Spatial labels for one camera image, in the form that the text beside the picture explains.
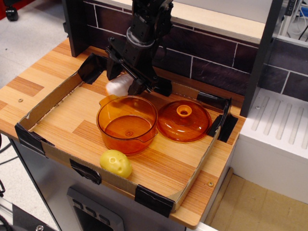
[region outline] wooden table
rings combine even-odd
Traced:
[[[17,141],[18,137],[14,129],[15,124],[19,122],[22,117],[24,117],[52,90],[59,86],[69,76],[74,74],[92,52],[103,56],[106,55],[105,52],[100,49],[89,47],[77,58],[74,58],[71,56],[69,41],[67,39],[59,46],[54,48],[51,52],[49,52],[46,56],[33,64],[25,72],[21,73],[7,86],[3,87],[0,90],[1,133]],[[90,90],[92,99],[99,102],[99,100],[105,96],[104,85],[107,81],[108,80],[106,77],[100,77],[93,85],[83,86],[78,90]],[[208,88],[209,91],[212,91],[212,93],[219,93],[222,96],[228,96],[228,92],[216,88],[209,88],[209,86],[195,83],[189,79],[184,79],[183,83],[195,86],[204,86]],[[158,109],[160,106],[167,102],[182,99],[182,97],[174,94],[172,94],[170,97],[165,97],[158,95],[157,93],[143,93],[142,96],[147,99],[154,99]],[[230,157],[239,132],[244,124],[245,118],[239,116],[240,106],[243,99],[240,96],[232,94],[229,97],[235,99],[234,106],[231,108],[231,112],[234,116],[239,118],[239,120],[228,142],[224,143],[217,141],[210,157],[208,158],[205,166],[200,172],[196,182],[192,186],[180,208],[175,213],[171,213],[169,217],[170,219],[191,229],[194,229],[198,225],[217,185],[217,182],[221,177],[224,168],[226,167],[227,160]],[[41,124],[33,128],[33,130],[42,137],[46,138],[48,141],[55,144],[57,148],[69,152],[78,158],[82,158],[96,166],[99,166],[99,156],[102,151],[106,150],[106,147],[104,146],[99,133],[94,132],[93,137],[90,138],[87,138],[85,135],[87,130],[97,129],[95,125],[95,119],[96,113],[99,110],[99,105],[97,104],[96,107],[93,107],[92,111],[89,111],[89,113],[85,115],[88,117],[87,120],[82,119],[77,123],[79,124],[78,127],[74,125],[76,123],[70,123],[70,121],[74,119],[78,120],[78,116],[76,116],[76,118],[70,118],[71,115],[69,113],[74,113],[76,108],[82,106],[85,103],[87,102],[82,101],[82,99],[75,99],[75,102],[71,104],[72,111],[63,111],[62,116],[66,118],[63,119],[65,123],[61,128],[52,124],[57,120],[57,116],[55,115],[54,117],[47,117]],[[219,115],[219,113],[215,111],[209,110],[209,112],[213,120]],[[74,142],[74,139],[82,139],[83,142],[86,142],[86,145],[82,147],[82,152],[77,150],[77,148],[80,148],[82,144],[78,143],[77,141]],[[150,148],[154,150],[164,149],[164,147],[168,147],[171,142],[164,138],[161,134],[158,134],[155,139],[156,142],[153,142],[150,146]],[[182,178],[183,175],[181,175],[179,172],[183,173],[185,171],[192,171],[192,169],[194,169],[198,164],[198,158],[193,157],[194,153],[202,151],[204,152],[205,143],[209,143],[210,141],[211,137],[205,137],[201,141],[190,144],[173,143],[171,145],[173,145],[174,150],[169,150],[168,155],[162,156],[160,155],[160,152],[157,152],[157,156],[151,156],[152,159],[155,159],[152,160],[152,163],[155,162],[156,166],[148,166],[147,157],[142,155],[131,156],[130,160],[133,164],[133,169],[135,170],[133,171],[133,174],[130,176],[129,180],[136,183],[141,183],[142,185],[146,185],[150,188],[155,188],[155,191],[158,191],[161,194],[172,194],[173,191],[171,189],[177,187],[176,183],[170,187],[166,186],[163,189],[158,188],[159,186],[155,184],[155,181],[149,181],[148,179],[159,178],[164,182],[168,181],[165,178],[166,176],[169,176],[170,182],[172,181],[179,184],[185,184],[185,179]],[[94,157],[93,155],[84,155],[85,150],[90,150]],[[178,154],[182,155],[181,161],[179,161],[176,156],[172,156]],[[144,174],[141,174],[141,172],[148,170],[149,175],[144,178]]]

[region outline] orange glass pot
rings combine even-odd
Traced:
[[[157,135],[157,110],[138,96],[107,96],[100,101],[96,123],[109,149],[135,154],[146,149]]]

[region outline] dark brick tile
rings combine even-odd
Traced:
[[[308,48],[276,39],[269,64],[308,75]]]
[[[308,101],[308,77],[296,73],[290,73],[283,90],[288,95],[300,100]]]
[[[233,67],[235,69],[251,73],[256,59],[257,51],[257,48],[238,44]]]
[[[132,10],[123,9],[123,11],[132,14]]]
[[[180,24],[180,23],[174,23],[174,22],[172,22],[172,24],[175,25],[175,26],[181,26],[181,27],[193,30],[192,26],[186,26],[186,25],[183,25],[183,24]]]
[[[228,37],[228,36],[225,36],[225,35],[220,35],[220,34],[213,33],[213,32],[207,31],[207,30],[201,30],[201,29],[198,29],[198,28],[195,28],[194,30],[195,31],[200,31],[202,33],[206,33],[206,34],[209,34],[209,35],[214,35],[214,36],[217,36],[217,37],[220,37],[220,38],[223,38],[223,39],[228,39],[228,40],[232,40],[232,41],[235,41],[235,42],[243,43],[243,44],[246,44],[246,45],[249,45],[249,46],[253,46],[253,47],[256,47],[256,48],[259,47],[259,44],[243,41],[243,40],[240,40],[240,39],[237,39],[237,38]]]
[[[123,41],[126,39],[124,36],[104,31],[98,28],[93,28],[91,26],[88,27],[88,32],[89,32],[91,46],[98,47],[104,50],[109,45],[108,43],[109,37],[114,37]]]
[[[99,28],[126,35],[132,21],[130,14],[100,6],[95,6],[95,9]]]
[[[215,63],[232,66],[236,43],[173,27],[164,41],[168,48]]]
[[[192,66],[193,79],[245,95],[249,74],[197,58],[193,59]]]
[[[95,3],[95,4],[100,5],[100,6],[106,6],[106,7],[113,8],[113,9],[120,10],[120,11],[122,10],[121,7],[112,6],[112,5],[109,5],[109,4],[106,4],[106,3],[102,3],[102,2],[100,2],[100,1],[85,0],[85,2]]]
[[[84,7],[87,18],[87,24],[90,26],[97,27],[94,5],[84,2]]]
[[[161,59],[162,57],[164,57],[164,50],[159,48],[155,58]],[[153,61],[153,66],[179,74],[181,76],[189,77],[191,62],[191,56],[168,50],[167,55],[163,58],[163,60]]]
[[[261,79],[261,88],[281,93],[288,73],[288,71],[268,66]]]

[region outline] floor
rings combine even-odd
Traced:
[[[0,88],[67,38],[61,0],[35,0],[18,15],[15,22],[0,20]],[[1,148],[8,143],[2,135]],[[14,157],[12,146],[0,153],[3,198],[58,230],[20,160],[1,164]]]
[[[307,204],[236,175],[211,209],[215,209],[213,216],[205,223],[219,231],[306,231],[308,226]]]

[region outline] pot handle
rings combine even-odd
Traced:
[[[145,143],[145,142],[149,141],[150,139],[154,138],[157,134],[158,134],[158,130],[157,130],[157,128],[155,128],[155,134],[152,135],[150,138],[148,138],[148,137],[144,137],[144,138],[139,137],[139,138],[136,138],[136,139],[141,141],[142,143]]]
[[[101,101],[100,101],[100,106],[101,107],[104,107],[106,104],[108,104],[110,101],[112,100],[115,100],[115,99],[118,99],[119,97],[116,96],[116,95],[108,95],[106,96],[105,98],[103,98]]]

